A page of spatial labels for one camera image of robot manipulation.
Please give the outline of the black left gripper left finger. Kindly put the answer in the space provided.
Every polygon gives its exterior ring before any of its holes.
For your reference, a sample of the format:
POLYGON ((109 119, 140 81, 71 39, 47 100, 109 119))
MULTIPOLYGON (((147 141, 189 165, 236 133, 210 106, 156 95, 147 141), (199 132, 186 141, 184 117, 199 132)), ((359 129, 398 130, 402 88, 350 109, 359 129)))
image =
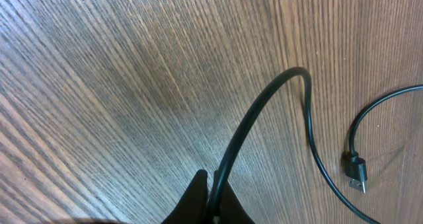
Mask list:
POLYGON ((208 173, 198 170, 189 183, 181 199, 165 218, 166 224, 199 224, 203 222, 208 200, 208 173))

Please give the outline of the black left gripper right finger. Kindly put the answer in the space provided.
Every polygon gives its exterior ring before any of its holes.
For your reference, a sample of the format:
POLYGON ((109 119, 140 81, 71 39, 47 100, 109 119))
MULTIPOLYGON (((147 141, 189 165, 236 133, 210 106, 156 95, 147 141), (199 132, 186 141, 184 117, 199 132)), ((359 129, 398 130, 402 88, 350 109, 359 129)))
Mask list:
POLYGON ((243 209, 229 182, 223 189, 219 215, 214 217, 215 224, 254 224, 243 209))

